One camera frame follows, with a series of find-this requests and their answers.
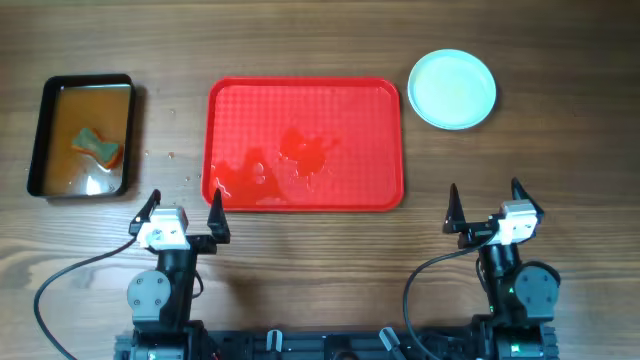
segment red tray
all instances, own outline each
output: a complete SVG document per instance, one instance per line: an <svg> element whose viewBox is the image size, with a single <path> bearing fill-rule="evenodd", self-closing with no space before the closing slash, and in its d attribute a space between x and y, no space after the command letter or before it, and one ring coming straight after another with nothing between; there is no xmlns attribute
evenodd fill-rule
<svg viewBox="0 0 640 360"><path fill-rule="evenodd" d="M202 196L231 211L387 211L400 101L379 78L228 77L209 95Z"/></svg>

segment green sponge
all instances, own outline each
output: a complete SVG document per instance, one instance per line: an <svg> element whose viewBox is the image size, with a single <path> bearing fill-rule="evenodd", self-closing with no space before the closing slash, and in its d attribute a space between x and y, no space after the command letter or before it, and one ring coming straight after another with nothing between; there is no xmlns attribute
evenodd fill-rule
<svg viewBox="0 0 640 360"><path fill-rule="evenodd" d="M105 142L94 130L84 128L71 142L71 147L83 154L90 155L105 169L111 169L120 159L119 144Z"/></svg>

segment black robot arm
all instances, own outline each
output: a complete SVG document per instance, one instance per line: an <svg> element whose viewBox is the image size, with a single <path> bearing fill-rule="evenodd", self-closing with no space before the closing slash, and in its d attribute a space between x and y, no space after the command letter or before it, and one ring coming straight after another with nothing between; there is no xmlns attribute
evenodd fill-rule
<svg viewBox="0 0 640 360"><path fill-rule="evenodd" d="M211 234L206 235L186 235L188 221L182 207L160 208L156 192L132 221L135 226L130 226L141 245L158 255L158 264L129 285L134 333L130 349L120 354L132 360L209 360L215 356L216 344L203 323L191 321L189 314L194 280L199 276L198 255L215 254L217 244L230 240L220 191L209 212Z"/></svg>
<svg viewBox="0 0 640 360"><path fill-rule="evenodd" d="M554 318L560 275L542 262L523 264L518 252L519 244L535 237L544 211L515 178L511 191L513 201L504 202L498 214L467 223L458 189L451 185L443 231L459 233L460 249L485 244L478 249L478 276L490 314L475 315L463 328L431 329L449 336L427 337L425 345L435 358L456 359L463 353L465 359L558 359L554 329L545 323ZM452 348L454 336L464 344Z"/></svg>

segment water spill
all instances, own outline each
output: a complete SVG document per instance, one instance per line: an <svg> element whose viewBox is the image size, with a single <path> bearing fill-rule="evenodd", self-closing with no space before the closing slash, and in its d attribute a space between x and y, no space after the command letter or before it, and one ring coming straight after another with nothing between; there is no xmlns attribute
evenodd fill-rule
<svg viewBox="0 0 640 360"><path fill-rule="evenodd" d="M215 179L211 181L211 193L219 188L231 206L251 207L264 201L286 202L261 149L249 149L238 169L222 161L212 166L211 170Z"/></svg>
<svg viewBox="0 0 640 360"><path fill-rule="evenodd" d="M297 165L296 175L307 178L319 173L327 161L327 150L338 144L333 140L325 145L320 137L307 138L294 128L288 129L280 141L280 156L285 160L295 161Z"/></svg>

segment water droplet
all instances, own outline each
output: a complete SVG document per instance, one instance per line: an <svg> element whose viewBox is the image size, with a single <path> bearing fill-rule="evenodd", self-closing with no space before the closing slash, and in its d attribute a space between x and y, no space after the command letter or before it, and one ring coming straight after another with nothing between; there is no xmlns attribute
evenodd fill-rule
<svg viewBox="0 0 640 360"><path fill-rule="evenodd" d="M264 165L262 165L261 163L256 163L253 166L253 173L256 175L260 175L264 172Z"/></svg>

